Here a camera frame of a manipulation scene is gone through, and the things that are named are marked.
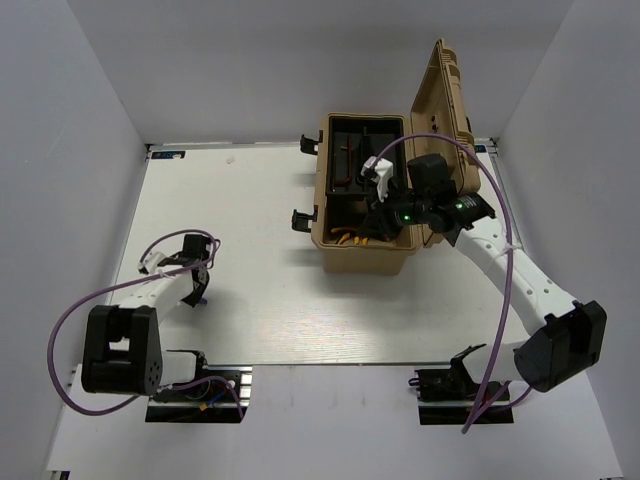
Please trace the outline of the large brown hex key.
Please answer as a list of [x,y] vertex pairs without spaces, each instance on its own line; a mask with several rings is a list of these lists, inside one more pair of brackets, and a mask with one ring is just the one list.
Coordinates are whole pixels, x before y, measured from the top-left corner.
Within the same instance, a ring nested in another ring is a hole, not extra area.
[[352,147],[352,141],[351,141],[351,136],[348,135],[347,136],[347,140],[346,140],[346,144],[344,146],[340,147],[341,150],[346,152],[346,177],[343,179],[336,179],[334,181],[334,185],[336,187],[342,187],[342,186],[348,186],[353,178],[353,160],[352,160],[352,152],[353,152],[353,147]]

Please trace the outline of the tan plastic toolbox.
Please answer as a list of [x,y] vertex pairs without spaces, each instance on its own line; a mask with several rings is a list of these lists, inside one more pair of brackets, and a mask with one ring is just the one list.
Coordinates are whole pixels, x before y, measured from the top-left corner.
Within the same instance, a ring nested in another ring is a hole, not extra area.
[[[404,227],[398,235],[382,235],[375,229],[373,216],[369,213],[376,199],[376,185],[364,200],[326,195],[330,115],[398,116],[404,119],[404,135],[376,156],[393,163],[391,180],[397,189],[404,191],[411,186],[410,160],[439,154],[445,159],[457,192],[478,194],[480,173],[473,157],[474,137],[464,109],[456,52],[444,40],[436,41],[409,115],[330,113],[318,139],[300,139],[301,152],[316,158],[315,190],[312,212],[294,211],[292,229],[309,234],[321,252],[323,268],[328,273],[396,275],[416,251],[447,240],[425,225]],[[336,245],[335,237],[330,234],[336,227],[355,227],[359,236],[369,237],[370,242],[354,245],[348,241]]]

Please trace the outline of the black toolbox tray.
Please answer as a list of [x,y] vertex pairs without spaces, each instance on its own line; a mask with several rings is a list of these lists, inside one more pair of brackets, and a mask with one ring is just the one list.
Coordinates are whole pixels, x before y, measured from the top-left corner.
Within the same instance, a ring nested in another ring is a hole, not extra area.
[[330,115],[326,195],[364,200],[375,187],[361,174],[365,161],[404,133],[398,116]]

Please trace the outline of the yellow black needle-nose pliers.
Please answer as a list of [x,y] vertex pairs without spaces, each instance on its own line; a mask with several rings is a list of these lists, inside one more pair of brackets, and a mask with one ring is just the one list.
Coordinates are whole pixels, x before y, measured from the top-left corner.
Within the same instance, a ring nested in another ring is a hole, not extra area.
[[368,245],[370,242],[370,238],[356,235],[353,237],[352,242],[354,245]]

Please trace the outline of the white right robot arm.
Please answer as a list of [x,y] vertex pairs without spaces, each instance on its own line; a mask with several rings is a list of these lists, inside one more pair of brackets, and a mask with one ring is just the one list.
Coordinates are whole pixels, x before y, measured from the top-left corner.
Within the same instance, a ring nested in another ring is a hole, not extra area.
[[370,157],[361,169],[376,185],[371,208],[395,229],[425,225],[470,259],[502,291],[528,339],[499,347],[491,378],[524,381],[548,392],[600,358],[607,314],[596,301],[582,303],[554,283],[521,249],[477,193],[460,194],[439,154],[408,163],[410,188],[392,184],[393,164]]

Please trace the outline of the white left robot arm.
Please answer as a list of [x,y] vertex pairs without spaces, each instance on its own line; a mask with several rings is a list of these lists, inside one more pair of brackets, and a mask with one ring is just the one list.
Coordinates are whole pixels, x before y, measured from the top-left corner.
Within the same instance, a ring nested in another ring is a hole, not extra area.
[[161,347],[159,325],[176,307],[201,303],[210,276],[214,240],[187,233],[179,252],[147,252],[139,264],[152,278],[116,305],[99,305],[88,316],[81,382],[90,393],[144,395],[177,384],[199,399],[211,387],[211,374],[198,366],[195,351]]

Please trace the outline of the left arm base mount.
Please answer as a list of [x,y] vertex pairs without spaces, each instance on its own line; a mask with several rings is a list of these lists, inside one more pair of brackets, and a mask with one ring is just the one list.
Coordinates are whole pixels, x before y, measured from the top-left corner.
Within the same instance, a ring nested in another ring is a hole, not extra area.
[[146,423],[239,424],[247,413],[251,366],[204,365],[195,379],[206,381],[186,390],[168,389],[152,397]]

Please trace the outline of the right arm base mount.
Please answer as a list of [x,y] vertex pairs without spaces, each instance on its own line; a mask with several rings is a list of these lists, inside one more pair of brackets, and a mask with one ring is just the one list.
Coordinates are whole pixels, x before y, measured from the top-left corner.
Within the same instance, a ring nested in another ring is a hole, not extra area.
[[[421,426],[463,426],[471,413],[478,386],[471,383],[466,391],[464,382],[452,377],[448,368],[426,368],[414,371],[408,388],[417,396]],[[512,409],[507,407],[510,402],[509,392],[503,392],[474,424],[513,424]]]

